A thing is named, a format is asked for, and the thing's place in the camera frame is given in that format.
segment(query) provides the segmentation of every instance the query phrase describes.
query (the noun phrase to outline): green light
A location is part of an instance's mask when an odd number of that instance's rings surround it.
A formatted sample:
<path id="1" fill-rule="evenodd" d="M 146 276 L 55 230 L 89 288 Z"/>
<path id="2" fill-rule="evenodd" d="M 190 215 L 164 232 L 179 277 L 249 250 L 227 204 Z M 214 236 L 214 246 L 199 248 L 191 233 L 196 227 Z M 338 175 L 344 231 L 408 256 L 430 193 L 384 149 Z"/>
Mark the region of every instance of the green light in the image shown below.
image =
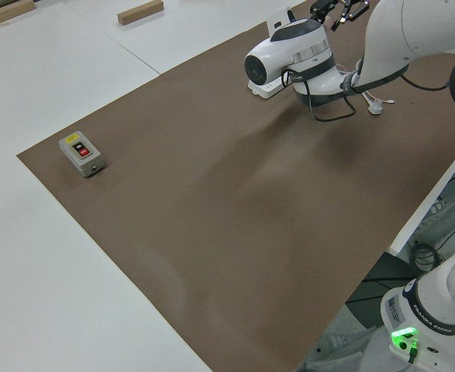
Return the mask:
<path id="1" fill-rule="evenodd" d="M 394 345 L 398 349 L 404 349 L 400 347 L 400 343 L 404 343 L 406 339 L 410 339 L 417 332 L 418 332 L 417 329 L 413 327 L 408 327 L 404 329 L 399 329 L 398 331 L 394 331 L 391 333 L 392 343 L 394 343 Z"/>

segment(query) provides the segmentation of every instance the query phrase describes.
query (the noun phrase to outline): brown mat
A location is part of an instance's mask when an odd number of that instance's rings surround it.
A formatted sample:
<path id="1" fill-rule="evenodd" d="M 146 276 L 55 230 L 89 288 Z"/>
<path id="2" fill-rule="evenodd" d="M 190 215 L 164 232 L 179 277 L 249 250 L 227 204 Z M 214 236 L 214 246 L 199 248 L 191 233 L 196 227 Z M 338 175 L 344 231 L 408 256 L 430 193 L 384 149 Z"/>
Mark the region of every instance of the brown mat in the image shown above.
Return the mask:
<path id="1" fill-rule="evenodd" d="M 339 63 L 363 53 L 365 24 L 330 34 Z M 355 97 L 358 114 L 330 124 L 292 88 L 254 97 L 243 58 L 266 36 L 243 33 L 19 155 L 215 372 L 296 368 L 455 159 L 447 91 L 396 81 L 383 116 Z M 453 61 L 408 75 L 434 85 Z M 93 178 L 57 147 L 75 130 L 108 161 Z"/>

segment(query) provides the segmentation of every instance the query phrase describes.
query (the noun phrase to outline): yellow sticker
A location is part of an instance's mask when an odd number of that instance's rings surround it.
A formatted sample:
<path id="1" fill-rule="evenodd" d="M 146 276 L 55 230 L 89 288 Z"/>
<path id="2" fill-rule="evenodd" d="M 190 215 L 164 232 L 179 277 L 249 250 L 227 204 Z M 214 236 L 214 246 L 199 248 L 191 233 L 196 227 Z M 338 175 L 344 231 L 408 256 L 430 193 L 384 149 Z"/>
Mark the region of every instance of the yellow sticker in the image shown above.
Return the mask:
<path id="1" fill-rule="evenodd" d="M 71 143 L 72 141 L 75 141 L 77 138 L 79 138 L 79 135 L 77 133 L 71 134 L 69 137 L 65 139 L 65 142 Z"/>

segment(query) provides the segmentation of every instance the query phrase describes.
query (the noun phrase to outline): switch box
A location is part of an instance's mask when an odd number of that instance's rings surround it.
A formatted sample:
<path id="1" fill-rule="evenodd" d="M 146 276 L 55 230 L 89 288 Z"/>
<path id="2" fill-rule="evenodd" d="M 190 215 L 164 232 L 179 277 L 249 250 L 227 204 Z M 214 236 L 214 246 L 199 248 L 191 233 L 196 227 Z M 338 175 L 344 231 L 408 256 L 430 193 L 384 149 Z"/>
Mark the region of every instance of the switch box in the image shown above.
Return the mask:
<path id="1" fill-rule="evenodd" d="M 58 146 L 60 146 L 67 159 L 84 177 L 89 177 L 97 173 L 105 166 L 102 154 L 79 131 L 58 141 Z"/>

